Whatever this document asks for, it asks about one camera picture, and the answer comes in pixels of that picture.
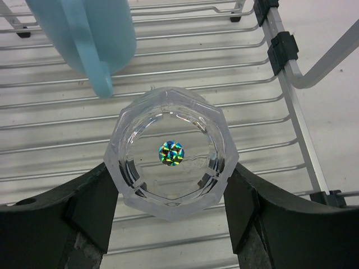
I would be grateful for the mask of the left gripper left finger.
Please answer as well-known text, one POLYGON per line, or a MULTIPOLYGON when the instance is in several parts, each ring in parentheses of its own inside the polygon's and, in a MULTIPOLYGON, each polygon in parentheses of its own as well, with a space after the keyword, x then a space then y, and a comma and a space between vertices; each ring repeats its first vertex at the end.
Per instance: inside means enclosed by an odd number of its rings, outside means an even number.
POLYGON ((1 268, 99 268, 118 191, 104 164, 1 206, 1 268))

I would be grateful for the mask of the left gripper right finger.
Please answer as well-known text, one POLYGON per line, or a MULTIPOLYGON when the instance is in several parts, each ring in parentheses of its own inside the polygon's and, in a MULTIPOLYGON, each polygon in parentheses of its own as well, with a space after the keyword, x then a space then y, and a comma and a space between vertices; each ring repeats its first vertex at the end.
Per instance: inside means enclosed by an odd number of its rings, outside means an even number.
POLYGON ((358 209, 289 193, 237 164, 224 192, 241 268, 357 268, 358 209))

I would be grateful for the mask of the clear glass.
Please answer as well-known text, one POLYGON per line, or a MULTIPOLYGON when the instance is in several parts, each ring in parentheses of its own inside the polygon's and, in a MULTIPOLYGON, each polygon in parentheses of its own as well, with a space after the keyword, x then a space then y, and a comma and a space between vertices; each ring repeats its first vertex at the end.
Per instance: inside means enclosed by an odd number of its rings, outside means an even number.
POLYGON ((123 108, 104 155, 124 204, 168 221, 216 205, 238 159, 222 110, 180 87, 123 108))

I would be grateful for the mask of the blue plastic mug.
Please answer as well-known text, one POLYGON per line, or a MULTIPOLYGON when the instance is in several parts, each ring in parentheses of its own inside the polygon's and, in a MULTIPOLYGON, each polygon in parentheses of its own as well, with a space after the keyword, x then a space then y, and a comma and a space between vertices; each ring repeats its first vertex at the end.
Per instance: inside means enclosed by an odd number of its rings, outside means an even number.
POLYGON ((129 2, 44 0, 26 4, 65 62, 86 75, 98 97, 111 97, 111 75, 129 64, 137 47, 129 2))

